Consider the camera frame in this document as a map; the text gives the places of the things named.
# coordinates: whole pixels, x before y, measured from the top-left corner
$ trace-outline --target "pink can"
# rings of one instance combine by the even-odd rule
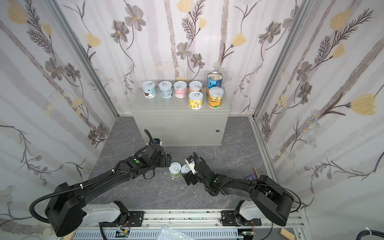
[[[175,88],[175,96],[177,98],[185,98],[187,95],[187,83],[183,81],[178,81],[173,84]]]

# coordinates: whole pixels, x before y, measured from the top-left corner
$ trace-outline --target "wall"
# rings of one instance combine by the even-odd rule
[[[314,240],[383,230],[383,22],[383,1],[315,1],[257,116]]]
[[[29,205],[89,177],[114,117],[43,1],[0,6],[0,238],[51,239]]]
[[[58,3],[120,114],[144,81],[206,84],[213,70],[231,114],[253,114],[301,1]]]

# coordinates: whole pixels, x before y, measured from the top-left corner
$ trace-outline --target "cabinet top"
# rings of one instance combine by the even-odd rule
[[[173,96],[170,98],[160,97],[159,88],[156,88],[157,96],[154,98],[146,98],[140,88],[134,100],[131,112],[135,113],[229,113],[229,99],[224,91],[223,102],[219,108],[211,108],[208,106],[207,88],[202,88],[203,106],[200,109],[192,109],[189,107],[188,94],[185,98],[177,98],[172,88]]]

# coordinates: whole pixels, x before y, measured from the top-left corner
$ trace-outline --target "gray cabinet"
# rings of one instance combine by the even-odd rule
[[[195,110],[189,107],[185,98],[162,98],[157,88],[157,96],[144,97],[142,90],[134,100],[131,112],[145,142],[148,129],[152,137],[160,138],[163,146],[220,146],[229,115],[229,100],[224,91],[220,108],[208,106],[208,96],[204,93],[203,107]]]

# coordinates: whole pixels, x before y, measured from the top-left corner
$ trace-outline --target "white cable tie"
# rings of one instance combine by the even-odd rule
[[[365,227],[365,230],[368,230],[369,231],[369,235],[372,235],[372,232],[369,228]]]

